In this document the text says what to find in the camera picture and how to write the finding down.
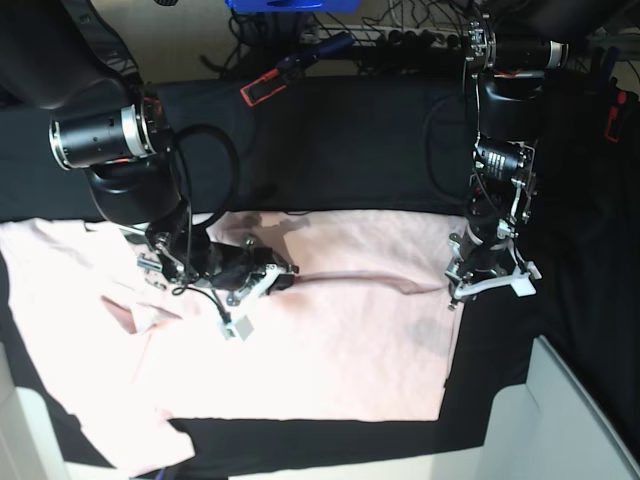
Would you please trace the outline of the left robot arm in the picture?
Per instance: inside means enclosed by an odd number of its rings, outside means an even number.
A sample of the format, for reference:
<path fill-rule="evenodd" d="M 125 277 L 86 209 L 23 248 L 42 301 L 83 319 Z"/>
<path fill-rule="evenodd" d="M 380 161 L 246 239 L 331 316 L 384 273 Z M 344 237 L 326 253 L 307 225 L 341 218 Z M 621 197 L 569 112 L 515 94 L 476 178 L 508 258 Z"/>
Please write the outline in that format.
<path fill-rule="evenodd" d="M 485 7 L 471 9 L 463 71 L 474 79 L 477 134 L 463 202 L 467 226 L 449 237 L 451 309 L 491 289 L 509 287 L 519 297 L 536 292 L 542 275 L 517 242 L 536 194 L 545 77 L 563 67 L 569 53 L 567 42 L 497 18 Z"/>

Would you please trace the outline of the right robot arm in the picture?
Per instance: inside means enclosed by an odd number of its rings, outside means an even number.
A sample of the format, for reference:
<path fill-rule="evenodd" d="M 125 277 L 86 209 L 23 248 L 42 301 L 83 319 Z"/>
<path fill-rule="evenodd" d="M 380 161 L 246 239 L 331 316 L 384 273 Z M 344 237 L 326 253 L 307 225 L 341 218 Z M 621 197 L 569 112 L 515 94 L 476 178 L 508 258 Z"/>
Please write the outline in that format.
<path fill-rule="evenodd" d="M 205 124 L 172 129 L 158 96 L 103 63 L 60 2 L 2 3 L 1 84 L 49 113 L 46 135 L 57 165 L 83 172 L 103 218 L 152 252 L 140 267 L 162 275 L 176 293 L 224 291 L 227 303 L 238 306 L 292 286 L 297 267 L 273 249 L 209 237 L 239 190 L 240 158 L 231 138 Z M 199 223 L 181 149 L 197 135 L 215 139 L 230 167 L 222 204 Z"/>

